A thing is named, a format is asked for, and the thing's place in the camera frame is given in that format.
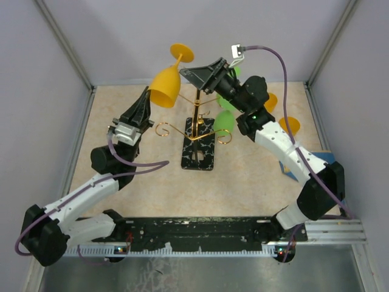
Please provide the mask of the orange plastic wine glass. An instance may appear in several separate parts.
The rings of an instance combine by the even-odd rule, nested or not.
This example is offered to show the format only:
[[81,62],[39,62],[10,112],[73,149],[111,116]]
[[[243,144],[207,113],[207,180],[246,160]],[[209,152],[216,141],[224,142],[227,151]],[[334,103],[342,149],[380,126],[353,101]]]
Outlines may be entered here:
[[294,117],[291,117],[291,116],[287,116],[287,119],[285,119],[284,117],[282,117],[278,123],[280,124],[280,127],[285,131],[285,132],[289,132],[289,130],[291,130],[291,133],[293,136],[295,136],[298,131],[300,130],[300,127],[301,127],[301,124],[300,122],[294,118]]
[[172,108],[176,103],[181,89],[180,63],[194,60],[193,51],[181,43],[172,44],[170,54],[176,59],[175,63],[160,71],[149,86],[151,102],[162,108]]
[[269,93],[269,99],[265,102],[264,107],[269,112],[272,113],[278,103],[278,98],[274,93]]

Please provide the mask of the green plastic wine glass back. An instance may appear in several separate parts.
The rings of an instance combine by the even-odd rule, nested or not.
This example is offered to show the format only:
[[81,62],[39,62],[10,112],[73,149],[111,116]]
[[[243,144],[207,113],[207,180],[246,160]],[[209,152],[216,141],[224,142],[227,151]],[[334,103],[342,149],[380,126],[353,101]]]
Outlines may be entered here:
[[232,133],[235,126],[235,118],[231,111],[221,111],[216,117],[213,124],[213,130],[227,130]]

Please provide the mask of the orange plastic wine glass back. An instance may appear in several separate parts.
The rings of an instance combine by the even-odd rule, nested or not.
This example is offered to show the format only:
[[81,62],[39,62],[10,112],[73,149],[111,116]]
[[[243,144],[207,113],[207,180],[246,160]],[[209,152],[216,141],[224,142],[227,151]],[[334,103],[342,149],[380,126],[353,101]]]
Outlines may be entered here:
[[269,112],[272,113],[278,103],[278,98],[274,93],[269,93],[269,99],[265,102],[264,107]]

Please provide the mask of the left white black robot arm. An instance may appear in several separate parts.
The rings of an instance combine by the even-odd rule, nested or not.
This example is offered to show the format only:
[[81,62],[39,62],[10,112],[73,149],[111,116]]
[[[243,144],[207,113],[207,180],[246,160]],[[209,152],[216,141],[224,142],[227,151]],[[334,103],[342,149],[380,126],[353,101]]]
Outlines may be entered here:
[[53,265],[74,245],[105,237],[117,242],[125,237],[126,226],[120,223],[122,217],[117,212],[104,211],[85,220],[79,220],[79,216],[127,186],[134,176],[157,166],[155,162],[135,162],[142,134],[154,124],[150,115],[150,90],[145,88],[132,106],[113,119],[106,134],[107,144],[91,151],[96,174],[59,200],[26,210],[16,243],[23,245],[41,266]]

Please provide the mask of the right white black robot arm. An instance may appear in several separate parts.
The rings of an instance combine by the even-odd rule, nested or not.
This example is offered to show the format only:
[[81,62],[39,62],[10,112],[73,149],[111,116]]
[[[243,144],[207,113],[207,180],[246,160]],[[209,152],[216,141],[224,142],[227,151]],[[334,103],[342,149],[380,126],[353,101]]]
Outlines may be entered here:
[[223,58],[208,66],[181,69],[179,73],[198,90],[216,92],[239,110],[241,134],[269,150],[302,186],[298,198],[273,216],[271,231],[277,240],[288,239],[293,227],[318,220],[344,200],[343,166],[337,161],[330,164],[292,141],[265,109],[269,100],[265,78],[254,75],[240,83]]

